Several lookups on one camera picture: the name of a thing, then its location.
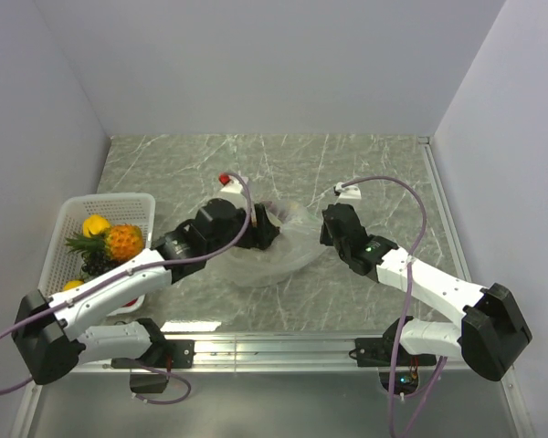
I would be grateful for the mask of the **clear plastic bag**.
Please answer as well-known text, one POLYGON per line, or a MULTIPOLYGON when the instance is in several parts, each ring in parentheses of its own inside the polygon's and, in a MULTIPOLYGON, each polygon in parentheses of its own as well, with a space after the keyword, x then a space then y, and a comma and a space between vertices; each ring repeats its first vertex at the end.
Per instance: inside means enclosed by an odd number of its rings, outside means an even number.
POLYGON ((269 249, 234 247, 210 261, 216 276, 238 287, 275 285, 316 260, 325 250, 320 244, 321 219, 303 205, 291 200, 265 201, 285 203, 290 214, 281 224, 269 212, 270 221, 279 227, 279 236, 269 249))

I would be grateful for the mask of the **orange fruit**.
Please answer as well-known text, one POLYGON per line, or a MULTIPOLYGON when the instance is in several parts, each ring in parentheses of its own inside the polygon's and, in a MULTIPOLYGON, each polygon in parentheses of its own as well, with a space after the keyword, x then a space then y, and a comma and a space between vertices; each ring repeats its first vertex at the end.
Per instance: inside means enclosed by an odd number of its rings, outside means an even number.
POLYGON ((66 239, 71 253, 84 257, 102 256, 114 262, 126 262, 136 257, 144 248, 142 230, 132 224, 111 225, 96 233, 75 233, 66 239))

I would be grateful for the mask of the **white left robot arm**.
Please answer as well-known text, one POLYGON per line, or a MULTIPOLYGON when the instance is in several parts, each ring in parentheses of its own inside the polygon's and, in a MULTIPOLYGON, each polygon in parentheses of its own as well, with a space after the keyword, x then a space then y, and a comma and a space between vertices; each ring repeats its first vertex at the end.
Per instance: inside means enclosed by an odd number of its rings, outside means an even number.
POLYGON ((232 246, 264 251, 278 236, 279 228, 263 204, 245 210, 212 199, 195 218, 88 284, 51 297, 39 291, 27 294, 12 339, 40 385, 99 360, 163 367, 178 349, 150 318, 120 326, 103 326, 101 321, 129 301, 204 269, 207 260, 232 246))

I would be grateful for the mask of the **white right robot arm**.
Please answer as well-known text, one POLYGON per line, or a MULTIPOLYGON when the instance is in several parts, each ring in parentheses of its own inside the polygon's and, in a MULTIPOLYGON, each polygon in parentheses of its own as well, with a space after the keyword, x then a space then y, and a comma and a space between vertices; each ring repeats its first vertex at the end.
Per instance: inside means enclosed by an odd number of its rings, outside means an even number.
POLYGON ((461 280, 382 236, 367 234, 349 204, 329 205, 322 218, 321 243, 334 247, 355 274, 409 292, 445 317, 443 322, 408 318, 402 332, 384 342, 392 363, 404 364, 417 355, 442 356, 463 360, 488 381, 500 381, 532 341, 507 287, 461 280))

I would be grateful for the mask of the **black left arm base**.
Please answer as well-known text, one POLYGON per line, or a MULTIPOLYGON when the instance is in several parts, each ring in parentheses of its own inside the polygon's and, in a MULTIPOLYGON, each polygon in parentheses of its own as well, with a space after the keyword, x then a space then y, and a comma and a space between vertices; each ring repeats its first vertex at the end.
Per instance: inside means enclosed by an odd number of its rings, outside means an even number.
POLYGON ((161 395, 169 389, 170 383, 176 383, 178 390, 184 389, 180 396, 184 400, 191 393, 191 384, 181 376, 172 377, 172 374, 177 370, 191 369, 194 355, 193 340, 167 340, 153 344, 137 359, 112 359, 111 367, 130 371, 130 390, 137 396, 161 395))

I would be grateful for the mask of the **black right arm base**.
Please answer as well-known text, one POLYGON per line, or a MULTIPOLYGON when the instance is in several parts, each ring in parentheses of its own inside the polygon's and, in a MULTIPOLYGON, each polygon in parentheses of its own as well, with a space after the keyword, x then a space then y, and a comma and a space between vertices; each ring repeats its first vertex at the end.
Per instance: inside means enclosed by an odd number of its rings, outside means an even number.
MULTIPOLYGON (((348 352, 358 368, 385 368, 379 374, 382 386, 388 390, 392 345, 383 338, 357 338, 354 348, 348 352)), ((419 368, 437 365, 437 357, 430 354, 410 355, 403 347, 398 348, 396 358, 394 395, 414 394, 419 390, 419 368)))

